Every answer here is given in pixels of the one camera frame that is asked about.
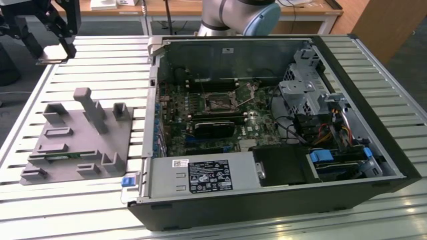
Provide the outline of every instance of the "white sticker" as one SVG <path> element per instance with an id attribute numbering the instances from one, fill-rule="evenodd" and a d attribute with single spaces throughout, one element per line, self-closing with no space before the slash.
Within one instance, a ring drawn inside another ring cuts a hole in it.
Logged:
<path id="1" fill-rule="evenodd" d="M 235 49 L 234 48 L 223 48 L 222 49 L 222 53 L 223 54 L 234 54 L 235 53 Z"/>
<path id="2" fill-rule="evenodd" d="M 188 159 L 176 159 L 172 161 L 172 168 L 188 167 Z"/>
<path id="3" fill-rule="evenodd" d="M 138 15 L 138 11 L 120 11 L 119 14 L 126 14 L 126 15 Z"/>

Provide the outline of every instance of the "aluminum extrusion table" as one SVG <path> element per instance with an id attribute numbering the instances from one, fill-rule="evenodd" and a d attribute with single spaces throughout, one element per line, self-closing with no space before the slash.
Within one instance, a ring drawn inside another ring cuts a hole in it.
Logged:
<path id="1" fill-rule="evenodd" d="M 424 177 L 354 209 L 151 232 L 127 210 L 121 178 L 23 186 L 20 173 L 36 145 L 51 102 L 80 109 L 77 87 L 103 107 L 135 108 L 127 172 L 142 167 L 150 64 L 146 36 L 79 36 L 75 59 L 49 65 L 0 149 L 1 239 L 419 239 L 427 234 L 427 115 L 358 39 L 323 36 L 355 85 Z M 335 90 L 339 86 L 331 81 Z"/>

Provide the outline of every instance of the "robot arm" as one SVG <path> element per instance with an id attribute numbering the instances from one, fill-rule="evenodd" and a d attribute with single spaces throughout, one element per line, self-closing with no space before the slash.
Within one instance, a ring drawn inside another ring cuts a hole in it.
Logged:
<path id="1" fill-rule="evenodd" d="M 203 0 L 199 36 L 268 35 L 280 17 L 275 0 Z"/>
<path id="2" fill-rule="evenodd" d="M 80 2 L 77 0 L 55 0 L 65 10 L 65 22 L 59 11 L 51 4 L 51 0 L 0 0 L 0 36 L 9 35 L 13 39 L 21 40 L 31 55 L 36 59 L 45 57 L 45 52 L 33 34 L 28 31 L 24 16 L 35 16 L 44 24 L 45 29 L 56 35 L 59 43 L 65 51 L 67 57 L 60 62 L 72 59 L 76 55 L 76 48 L 71 37 L 77 34 L 80 18 Z"/>

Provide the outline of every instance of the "blue tab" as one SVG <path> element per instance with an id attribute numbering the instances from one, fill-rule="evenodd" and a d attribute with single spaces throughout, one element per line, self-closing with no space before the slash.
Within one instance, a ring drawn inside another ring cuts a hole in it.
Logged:
<path id="1" fill-rule="evenodd" d="M 318 156 L 316 156 L 316 154 L 315 154 L 314 152 L 310 153 L 310 158 L 311 158 L 311 161 L 312 161 L 314 163 L 319 161 Z"/>
<path id="2" fill-rule="evenodd" d="M 134 187 L 135 186 L 135 177 L 131 176 L 131 177 L 124 177 L 121 178 L 121 187 L 126 188 L 126 187 Z"/>
<path id="3" fill-rule="evenodd" d="M 315 154 L 316 159 L 320 162 L 334 161 L 334 157 L 330 150 L 315 150 L 312 151 L 312 153 Z"/>
<path id="4" fill-rule="evenodd" d="M 374 156 L 374 154 L 372 154 L 372 152 L 371 152 L 371 149 L 370 149 L 368 147 L 363 148 L 363 152 L 364 152 L 367 158 L 370 158 L 370 157 Z"/>

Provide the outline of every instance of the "warning label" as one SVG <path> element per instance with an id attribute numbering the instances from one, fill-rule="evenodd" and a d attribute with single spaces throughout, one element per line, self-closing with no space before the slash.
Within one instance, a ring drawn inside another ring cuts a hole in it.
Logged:
<path id="1" fill-rule="evenodd" d="M 228 160 L 190 162 L 188 176 L 192 194 L 234 189 Z"/>

